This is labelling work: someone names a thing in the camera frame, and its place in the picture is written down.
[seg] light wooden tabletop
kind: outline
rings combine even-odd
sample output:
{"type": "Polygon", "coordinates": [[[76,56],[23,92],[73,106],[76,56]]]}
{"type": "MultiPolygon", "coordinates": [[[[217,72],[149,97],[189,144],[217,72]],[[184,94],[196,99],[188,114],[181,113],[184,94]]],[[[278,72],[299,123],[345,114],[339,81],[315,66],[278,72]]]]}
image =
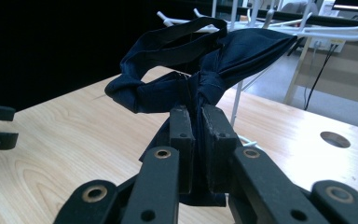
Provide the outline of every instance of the light wooden tabletop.
{"type": "MultiPolygon", "coordinates": [[[[152,69],[145,81],[165,74],[152,69]]],[[[168,114],[132,114],[103,92],[112,78],[36,105],[0,121],[0,132],[19,133],[15,148],[0,151],[0,223],[52,223],[80,185],[94,179],[116,185],[139,172],[140,155],[168,114]]],[[[235,90],[217,105],[230,119],[235,90]]],[[[333,179],[358,190],[358,127],[241,95],[237,134],[257,141],[304,189],[333,179]],[[321,132],[351,142],[333,147],[321,132]]],[[[234,223],[229,208],[180,204],[179,223],[234,223]]]]}

